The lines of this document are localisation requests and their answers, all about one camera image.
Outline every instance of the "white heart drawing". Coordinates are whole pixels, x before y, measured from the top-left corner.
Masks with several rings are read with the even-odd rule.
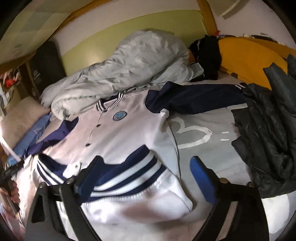
[[[184,144],[180,144],[178,145],[178,149],[185,149],[185,148],[189,148],[189,147],[193,147],[193,146],[198,146],[200,144],[206,143],[209,141],[209,139],[211,138],[211,135],[213,134],[210,129],[206,128],[206,127],[202,127],[202,126],[189,126],[185,128],[185,123],[183,121],[183,119],[181,119],[180,117],[176,117],[173,118],[171,120],[169,120],[169,122],[178,122],[180,124],[180,129],[177,131],[178,134],[187,132],[187,131],[202,131],[205,133],[204,137],[202,139],[199,139],[195,142],[191,142],[191,143],[184,143]]]

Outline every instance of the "gray bed sheet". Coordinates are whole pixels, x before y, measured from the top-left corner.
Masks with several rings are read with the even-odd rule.
[[[207,80],[185,84],[208,83],[239,84],[240,80],[221,73],[219,80]],[[149,89],[159,90],[162,86],[163,85],[153,86],[149,87]],[[212,208],[212,206],[205,201],[190,172],[189,162],[191,157],[199,156],[204,164],[208,168],[211,168],[217,176],[225,177],[232,183],[246,185],[247,182],[250,181],[246,164],[231,145],[231,141],[239,136],[238,129],[234,126],[234,118],[231,109],[244,107],[246,107],[246,104],[212,110],[196,115],[171,114],[168,122],[178,145],[181,183],[184,191],[193,201],[193,211],[181,220],[157,223],[154,225],[98,225],[94,228],[97,230],[100,238],[106,241],[191,241],[201,228]],[[53,119],[41,139],[56,130],[60,123],[59,120]],[[267,204],[266,202],[263,204],[267,213],[268,224],[273,232],[270,233],[270,241],[275,241],[296,210],[296,192],[266,201]],[[68,227],[66,231],[67,233],[73,232],[70,227]]]

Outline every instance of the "red object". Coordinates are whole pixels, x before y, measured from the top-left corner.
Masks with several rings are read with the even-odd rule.
[[[214,34],[214,36],[218,36],[220,34],[220,30],[217,30],[216,32],[215,32],[215,34]]]
[[[13,78],[9,78],[5,81],[6,88],[10,88],[15,83],[15,80]]]

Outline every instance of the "gray blanket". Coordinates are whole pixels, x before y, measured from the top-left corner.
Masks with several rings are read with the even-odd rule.
[[[186,82],[203,74],[199,64],[188,65],[185,44],[171,34],[137,31],[119,43],[112,56],[48,86],[41,103],[60,120],[85,111],[100,98],[119,91],[172,81]]]

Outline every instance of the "yellow pillow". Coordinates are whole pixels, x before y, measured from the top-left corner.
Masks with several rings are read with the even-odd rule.
[[[271,89],[263,68],[272,63],[287,73],[286,61],[258,43],[235,37],[225,38],[219,40],[219,48],[222,56],[221,70],[228,74],[237,74],[240,80],[248,84],[256,83]]]

